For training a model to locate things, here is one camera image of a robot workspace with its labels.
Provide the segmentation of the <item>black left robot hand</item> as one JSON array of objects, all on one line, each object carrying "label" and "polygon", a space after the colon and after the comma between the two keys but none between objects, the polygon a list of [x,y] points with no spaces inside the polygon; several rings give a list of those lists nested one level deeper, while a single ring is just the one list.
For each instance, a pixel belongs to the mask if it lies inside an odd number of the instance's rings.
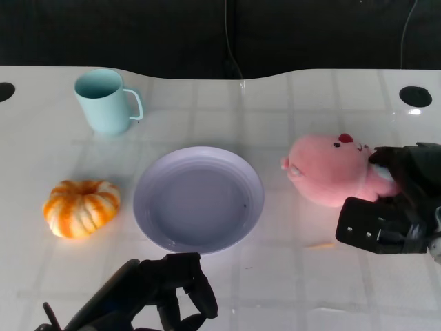
[{"label": "black left robot hand", "polygon": [[[218,304],[201,269],[200,254],[168,254],[160,260],[131,259],[75,314],[66,330],[133,330],[134,317],[155,306],[164,330],[198,330],[218,316]],[[181,318],[176,289],[198,310]]]}]

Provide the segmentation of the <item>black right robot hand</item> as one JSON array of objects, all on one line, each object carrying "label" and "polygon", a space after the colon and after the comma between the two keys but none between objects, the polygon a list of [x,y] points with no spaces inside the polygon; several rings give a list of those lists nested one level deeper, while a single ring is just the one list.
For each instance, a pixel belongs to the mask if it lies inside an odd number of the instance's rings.
[{"label": "black right robot hand", "polygon": [[440,145],[417,143],[405,147],[377,147],[369,162],[387,168],[411,209],[425,223],[429,235],[440,230]]}]

